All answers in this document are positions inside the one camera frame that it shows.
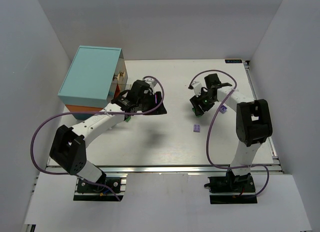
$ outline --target gray wall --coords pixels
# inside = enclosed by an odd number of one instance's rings
[[[126,60],[250,59],[282,0],[39,0],[73,59],[79,45]]]
[[[61,111],[57,93],[70,60],[37,0],[0,0],[0,26],[0,231],[19,232],[38,174],[30,140],[44,119]],[[36,141],[42,166],[53,126]]]
[[[273,139],[293,174],[312,229],[320,232],[320,0],[283,0],[251,61],[268,100]]]

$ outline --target cable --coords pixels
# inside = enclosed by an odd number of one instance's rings
[[[148,75],[148,76],[145,76],[143,77],[143,79],[146,79],[146,78],[151,78],[151,79],[154,79],[160,86],[161,88],[161,91],[162,91],[162,99],[160,101],[160,103],[148,110],[148,111],[145,111],[145,112],[141,112],[141,113],[129,113],[129,112],[112,112],[112,111],[108,111],[108,115],[128,115],[128,116],[139,116],[139,115],[146,115],[148,113],[151,113],[153,111],[155,111],[156,109],[158,109],[164,102],[164,99],[165,99],[165,89],[164,87],[162,86],[162,84],[160,83],[160,81],[151,76],[151,75]],[[82,111],[82,112],[64,112],[64,113],[59,113],[59,114],[56,114],[56,115],[53,115],[51,116],[50,118],[47,118],[44,122],[42,122],[38,128],[36,128],[35,132],[33,133],[33,136],[32,136],[32,139],[31,139],[31,143],[30,143],[30,157],[31,157],[31,161],[34,165],[34,167],[44,173],[44,174],[47,174],[47,175],[69,175],[67,172],[50,172],[50,171],[46,171],[45,169],[42,169],[40,168],[40,166],[37,164],[36,160],[35,160],[35,154],[34,154],[34,146],[35,146],[35,140],[36,140],[36,137],[37,137],[37,134],[39,133],[40,129],[45,125],[47,124],[49,121],[52,121],[53,119],[55,118],[58,118],[58,117],[61,117],[61,116],[66,116],[66,115],[79,115],[79,114],[85,114],[85,115],[105,115],[106,113],[104,111]],[[99,183],[93,183],[91,181],[88,181],[87,180],[87,183],[88,184],[92,184],[92,185],[97,185],[97,186],[101,186],[101,187],[105,187],[107,189],[110,190],[111,193],[113,193],[116,198],[120,201],[119,197],[116,195],[116,193],[110,188],[108,187],[107,185],[105,184],[99,184]]]
[[[190,82],[190,85],[192,84],[192,82],[201,74],[204,74],[204,73],[207,73],[207,72],[220,72],[228,77],[230,77],[233,82],[234,82],[234,87],[233,89],[227,94],[227,96],[221,101],[221,103],[219,104],[218,108],[216,109],[215,113],[214,113],[214,116],[211,120],[211,123],[210,123],[210,126],[209,126],[209,129],[208,129],[208,134],[207,134],[207,137],[206,137],[206,143],[205,143],[205,152],[206,152],[206,158],[207,160],[209,161],[209,163],[213,166],[213,167],[216,167],[217,169],[221,169],[221,170],[233,170],[233,169],[242,169],[242,168],[252,168],[252,167],[264,167],[265,170],[266,170],[266,181],[265,181],[265,184],[264,186],[262,187],[262,189],[257,192],[255,195],[253,196],[258,196],[259,194],[261,194],[265,188],[267,187],[267,184],[269,182],[269,177],[270,177],[270,172],[269,172],[269,169],[267,166],[265,166],[264,164],[252,164],[252,165],[242,165],[242,166],[233,166],[233,167],[224,167],[224,166],[219,166],[219,165],[216,165],[214,164],[211,159],[210,159],[210,155],[209,155],[209,142],[210,142],[210,135],[211,135],[211,130],[212,130],[212,127],[215,123],[215,120],[218,116],[218,113],[221,109],[221,107],[224,105],[224,103],[227,101],[227,99],[232,95],[232,93],[236,90],[237,86],[238,86],[238,83],[236,81],[236,79],[234,77],[232,77],[230,74],[228,74],[227,72],[224,72],[222,70],[218,70],[218,69],[209,69],[209,70],[205,70],[205,71],[202,71],[200,73],[198,73],[197,75],[195,75],[193,77],[193,79],[191,80]]]

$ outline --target purple block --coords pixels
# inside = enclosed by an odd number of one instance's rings
[[[193,125],[193,132],[200,132],[200,124],[194,124]]]
[[[222,105],[222,107],[220,108],[220,112],[222,114],[224,114],[227,111],[227,107],[225,107],[224,105]]]

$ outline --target purple cable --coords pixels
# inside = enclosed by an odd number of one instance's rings
[[[237,88],[238,84],[237,84],[237,81],[235,80],[235,78],[233,78],[230,74],[222,71],[222,70],[218,70],[218,69],[209,69],[209,70],[205,70],[205,71],[202,71],[200,73],[198,73],[195,77],[193,77],[193,79],[191,80],[190,82],[190,85],[192,84],[192,82],[201,74],[203,73],[207,73],[207,72],[220,72],[222,74],[225,74],[226,76],[229,76],[233,82],[234,82],[234,87],[233,89],[227,94],[227,96],[221,101],[220,105],[218,106],[218,108],[216,109],[215,113],[214,113],[214,116],[212,118],[212,121],[210,123],[210,126],[209,126],[209,129],[208,129],[208,134],[207,134],[207,137],[206,137],[206,143],[205,143],[205,152],[206,152],[206,158],[207,160],[209,161],[209,163],[213,166],[213,167],[216,167],[218,169],[222,169],[222,170],[229,170],[229,169],[242,169],[242,168],[249,168],[249,167],[264,167],[265,170],[266,170],[266,182],[264,184],[264,186],[262,187],[262,189],[257,192],[255,195],[253,196],[258,196],[259,194],[261,194],[265,188],[267,187],[267,184],[269,182],[269,177],[270,177],[270,172],[269,172],[269,169],[267,166],[265,166],[264,164],[252,164],[251,166],[248,166],[248,165],[242,165],[242,166],[233,166],[233,167],[224,167],[224,166],[219,166],[219,165],[216,165],[214,164],[211,159],[210,159],[210,155],[209,155],[209,142],[210,142],[210,134],[211,134],[211,130],[212,130],[212,127],[215,123],[215,120],[218,116],[218,113],[219,113],[219,110],[221,109],[221,107],[224,105],[224,103],[227,101],[227,99],[232,95],[232,93],[235,91],[235,89]]]
[[[152,109],[150,109],[150,110],[148,110],[148,111],[141,112],[141,113],[112,112],[112,111],[110,111],[110,112],[108,112],[107,114],[109,114],[109,115],[139,116],[139,115],[146,115],[146,114],[151,113],[151,112],[155,111],[156,109],[158,109],[158,108],[162,105],[162,103],[164,102],[164,99],[165,99],[165,89],[164,89],[164,87],[162,86],[162,84],[160,83],[160,81],[159,81],[157,78],[155,78],[155,77],[153,77],[153,76],[150,76],[150,75],[143,77],[143,79],[145,79],[145,78],[154,79],[154,80],[159,84],[159,86],[160,86],[160,88],[161,88],[161,91],[162,91],[162,99],[161,99],[160,103],[159,103],[156,107],[154,107],[154,108],[152,108]],[[68,173],[66,173],[66,172],[50,172],[50,171],[46,171],[45,169],[40,168],[39,165],[37,164],[36,160],[35,160],[34,145],[35,145],[35,140],[36,140],[37,134],[39,133],[40,129],[41,129],[46,123],[48,123],[49,121],[52,121],[52,120],[55,119],[55,118],[61,117],[61,116],[66,116],[66,115],[78,115],[78,114],[82,114],[82,115],[83,115],[83,114],[85,114],[85,115],[105,115],[106,113],[105,113],[104,111],[64,112],[64,113],[59,113],[59,114],[53,115],[53,116],[51,116],[50,118],[47,118],[44,122],[42,122],[42,123],[39,125],[39,127],[36,128],[36,130],[35,130],[35,132],[34,132],[34,134],[33,134],[33,136],[32,136],[31,144],[30,144],[30,157],[31,157],[31,161],[32,161],[34,167],[35,167],[38,171],[40,171],[40,172],[42,172],[42,173],[45,173],[45,174],[48,174],[48,175],[68,175]],[[92,184],[92,185],[98,185],[98,186],[105,187],[105,188],[109,189],[109,190],[111,191],[111,193],[113,193],[113,194],[116,196],[116,193],[115,193],[110,187],[108,187],[108,186],[105,185],[105,184],[93,183],[93,182],[91,182],[91,181],[87,181],[87,182],[88,182],[89,184]]]

